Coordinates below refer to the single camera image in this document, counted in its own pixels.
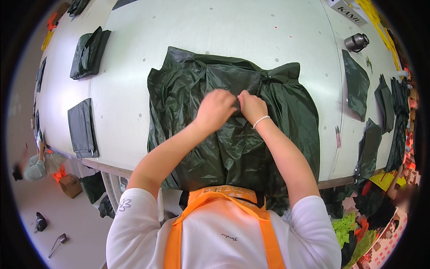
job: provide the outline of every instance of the cardboard box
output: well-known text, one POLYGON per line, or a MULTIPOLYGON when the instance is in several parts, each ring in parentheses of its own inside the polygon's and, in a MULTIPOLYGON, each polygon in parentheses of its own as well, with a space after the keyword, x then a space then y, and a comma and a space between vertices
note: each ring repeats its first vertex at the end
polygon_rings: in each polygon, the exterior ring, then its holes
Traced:
POLYGON ((78 177, 72 174, 68 174, 67 176, 61 178, 60 186, 64 193, 70 198, 75 197, 82 191, 82 186, 79 183, 78 177))
POLYGON ((327 0, 329 6, 347 17, 351 21, 353 21, 356 25, 361 26, 367 23, 365 17, 365 13, 359 7, 350 7, 348 3, 345 3, 343 0, 327 0))

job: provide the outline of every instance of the nylon fabric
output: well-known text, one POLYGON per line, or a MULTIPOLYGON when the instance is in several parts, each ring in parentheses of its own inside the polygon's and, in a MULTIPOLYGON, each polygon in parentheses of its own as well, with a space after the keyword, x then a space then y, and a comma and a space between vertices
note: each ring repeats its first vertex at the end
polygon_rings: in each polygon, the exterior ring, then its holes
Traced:
POLYGON ((348 107, 356 112, 364 122, 367 110, 367 91, 370 86, 369 76, 346 50, 342 50, 342 55, 347 77, 348 107))
POLYGON ((385 82, 384 75, 381 74, 379 78, 379 85, 375 90, 375 98, 381 109, 383 122, 382 122, 382 134, 391 132, 394 128, 394 107, 393 97, 391 96, 390 89, 385 82))
POLYGON ((394 127, 393 140, 391 142, 390 154, 388 155, 385 171, 393 171, 403 163, 406 144, 406 128, 409 121, 409 94, 407 81, 400 84, 394 77, 391 79, 391 90, 393 92, 394 111, 396 112, 396 124, 394 127))
MULTIPOLYGON (((304 154, 318 181, 318 112, 298 81, 299 73, 299 63, 263 70, 244 59, 169 47, 162 68, 152 69, 148 76, 148 152, 190 124, 208 92, 222 88, 237 96, 248 90, 267 103, 269 116, 304 154)), ((287 197, 286 185, 267 146, 239 110, 191 150, 162 187, 189 192, 220 185, 262 192, 268 201, 287 197)))
POLYGON ((89 0, 72 0, 67 13, 69 13, 69 16, 72 18, 78 16, 85 9, 88 2, 89 0))
POLYGON ((92 176, 83 177, 79 179, 79 182, 82 183, 83 190, 91 204, 95 203, 106 192, 101 172, 97 172, 92 176))
POLYGON ((384 194, 381 188, 373 183, 366 195, 361 195, 361 192, 358 192, 357 197, 354 197, 355 208, 360 214, 366 215, 368 218, 375 214, 383 200, 384 194))
POLYGON ((344 267, 351 260, 352 254, 354 253, 355 247, 357 246, 357 238, 354 237, 354 231, 349 231, 349 243, 345 243, 341 250, 342 253, 342 264, 344 267))
POLYGON ((339 187, 322 189, 319 191, 324 204, 326 205, 327 213, 333 219, 341 219, 344 216, 343 200, 350 197, 353 193, 354 185, 347 184, 339 187))
POLYGON ((43 59, 42 64, 40 65, 39 71, 37 72, 37 87, 36 91, 40 93, 40 89, 42 88, 42 78, 43 78, 43 72, 45 71, 45 65, 46 65, 46 57, 43 59))
POLYGON ((70 70, 70 78, 76 80, 98 74, 101 57, 110 34, 111 31, 103 31, 99 26, 94 33, 84 34, 79 38, 70 70))
POLYGON ((92 124, 91 98, 85 99, 67 111, 70 139, 77 158, 99 156, 92 124))
POLYGON ((376 169, 376 157, 379 144, 382 140, 381 127, 370 118, 367 121, 366 131, 359 144, 359 159, 356 171, 357 183, 369 179, 376 169))

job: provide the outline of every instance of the apron strap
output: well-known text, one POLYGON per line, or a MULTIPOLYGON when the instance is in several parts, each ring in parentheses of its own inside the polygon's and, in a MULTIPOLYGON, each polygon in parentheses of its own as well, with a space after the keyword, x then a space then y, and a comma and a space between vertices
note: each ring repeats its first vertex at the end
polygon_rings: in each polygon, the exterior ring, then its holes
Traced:
POLYGON ((247 199, 233 198, 221 192, 206 192, 196 197, 190 202, 190 204, 185 208, 184 212, 175 220, 175 222, 173 222, 172 228, 170 229, 170 233, 167 238, 166 252, 164 256, 164 268, 181 268, 182 221, 184 218, 194 209, 204 204, 210 203, 216 199, 230 200, 242 208, 245 212, 258 219, 264 247, 266 250, 268 268, 284 269, 285 265, 281 250, 279 249, 275 231, 273 230, 272 223, 270 221, 270 213, 265 209, 258 208, 255 203, 252 203, 247 199))

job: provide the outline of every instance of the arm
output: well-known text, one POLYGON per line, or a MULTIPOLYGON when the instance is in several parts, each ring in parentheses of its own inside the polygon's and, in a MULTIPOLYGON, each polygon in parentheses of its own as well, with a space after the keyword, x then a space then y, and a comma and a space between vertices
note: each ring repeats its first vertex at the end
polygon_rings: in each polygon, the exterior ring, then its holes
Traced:
MULTIPOLYGON (((246 90, 242 91, 238 98, 243 115, 252 125, 267 115, 266 103, 260 98, 250 95, 246 90)), ((287 185, 291 208, 304 197, 320 196, 306 158, 275 123, 265 118, 255 128, 269 148, 287 185)))
POLYGON ((45 144, 43 141, 39 143, 39 160, 43 161, 43 153, 45 152, 45 144))
POLYGON ((403 172, 403 165, 400 165, 400 167, 397 170, 397 175, 394 177, 393 181, 391 181, 391 184, 388 187, 387 194, 392 200, 396 199, 397 190, 395 189, 395 187, 396 187, 397 180, 402 175, 402 172, 403 172))
POLYGON ((216 89, 202 101, 196 119, 154 150, 149 152, 133 171, 127 189, 141 188, 155 199, 163 180, 196 145, 218 130, 236 111, 235 97, 226 90, 216 89))

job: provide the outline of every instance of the orange fabric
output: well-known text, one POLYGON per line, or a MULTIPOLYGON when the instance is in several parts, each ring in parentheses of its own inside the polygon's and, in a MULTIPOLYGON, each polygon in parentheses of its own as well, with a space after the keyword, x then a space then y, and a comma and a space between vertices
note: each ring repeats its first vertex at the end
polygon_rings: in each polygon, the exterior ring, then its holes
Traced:
POLYGON ((57 12, 54 12, 48 20, 48 30, 49 31, 52 31, 52 30, 54 30, 55 27, 57 27, 55 24, 52 24, 52 21, 55 19, 56 16, 57 16, 57 12))
POLYGON ((278 240, 270 222, 270 214, 266 207, 258 208, 249 202, 235 199, 244 198, 253 203, 257 203, 257 197, 254 191, 232 187, 228 185, 202 188, 190 192, 188 197, 188 206, 184 212, 172 224, 169 237, 167 238, 166 253, 164 256, 164 268, 181 268, 181 238, 182 238, 182 221, 188 214, 196 208, 208 204, 214 200, 224 199, 234 202, 246 213, 258 219, 260 223, 261 235, 263 236, 264 247, 266 249, 267 264, 269 269, 285 268, 284 261, 279 249, 278 240))
POLYGON ((354 235, 356 235, 357 243, 363 239, 364 235, 366 234, 367 230, 369 229, 369 223, 367 222, 367 219, 362 218, 360 219, 360 229, 356 229, 354 232, 354 235))
POLYGON ((60 179, 66 176, 66 170, 64 170, 64 164, 60 167, 58 172, 56 172, 55 174, 52 174, 52 176, 55 178, 57 183, 59 183, 60 179))

